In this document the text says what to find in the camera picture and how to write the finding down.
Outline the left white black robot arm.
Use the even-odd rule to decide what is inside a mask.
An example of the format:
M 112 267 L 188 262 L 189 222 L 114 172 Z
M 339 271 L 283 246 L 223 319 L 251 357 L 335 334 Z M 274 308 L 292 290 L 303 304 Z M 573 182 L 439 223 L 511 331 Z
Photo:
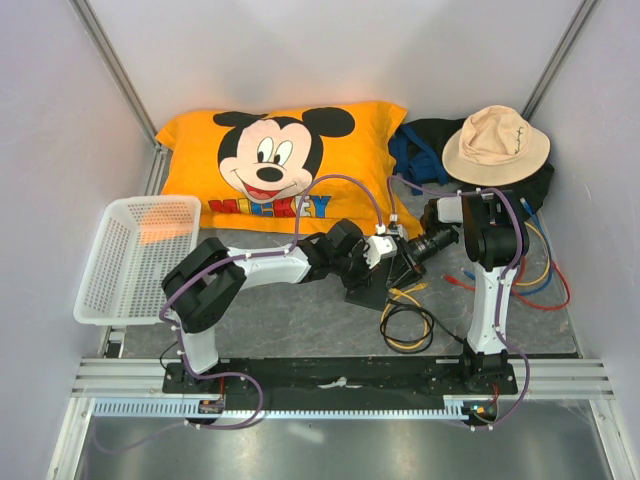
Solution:
M 215 325 L 236 296 L 271 284 L 304 284 L 341 278 L 351 290 L 366 283 L 383 257 L 394 251 L 385 231 L 365 237 L 355 223 L 342 219 L 328 232 L 316 233 L 279 248 L 226 247 L 216 237 L 198 245 L 161 282 L 167 303 L 161 318 L 178 331 L 185 382 L 208 393 L 219 382 Z

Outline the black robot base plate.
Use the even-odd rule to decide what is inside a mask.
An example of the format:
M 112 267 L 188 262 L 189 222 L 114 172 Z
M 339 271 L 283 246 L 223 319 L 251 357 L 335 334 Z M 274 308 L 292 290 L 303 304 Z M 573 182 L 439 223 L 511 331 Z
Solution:
M 180 362 L 167 365 L 162 391 L 167 394 L 251 393 L 253 377 L 263 391 L 371 390 L 375 393 L 491 396 L 518 392 L 513 366 L 473 372 L 461 359 L 432 356 L 369 356 L 318 358 L 231 358 L 221 360 L 213 374 L 238 374 L 224 381 L 196 379 Z

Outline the black TP-Link network switch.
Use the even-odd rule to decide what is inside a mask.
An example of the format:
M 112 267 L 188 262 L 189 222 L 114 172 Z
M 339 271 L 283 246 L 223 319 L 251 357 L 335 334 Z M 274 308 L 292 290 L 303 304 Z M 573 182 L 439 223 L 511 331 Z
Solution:
M 360 288 L 351 297 L 344 297 L 344 300 L 352 305 L 368 308 L 381 312 L 387 303 L 388 287 L 386 286 L 392 259 L 387 258 L 373 270 L 377 272 L 376 290 L 372 292 L 361 292 Z

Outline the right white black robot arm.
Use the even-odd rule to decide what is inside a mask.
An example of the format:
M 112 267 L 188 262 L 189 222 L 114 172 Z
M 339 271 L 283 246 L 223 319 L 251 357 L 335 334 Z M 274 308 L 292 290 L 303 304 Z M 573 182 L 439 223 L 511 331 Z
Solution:
M 404 239 L 396 223 L 389 226 L 397 248 L 388 277 L 388 285 L 394 288 L 422 279 L 428 259 L 464 241 L 475 270 L 475 287 L 457 377 L 469 393 L 481 393 L 493 381 L 509 377 L 506 319 L 517 268 L 529 248 L 524 214 L 511 190 L 467 192 L 430 199 L 421 217 L 423 233 L 413 239 Z

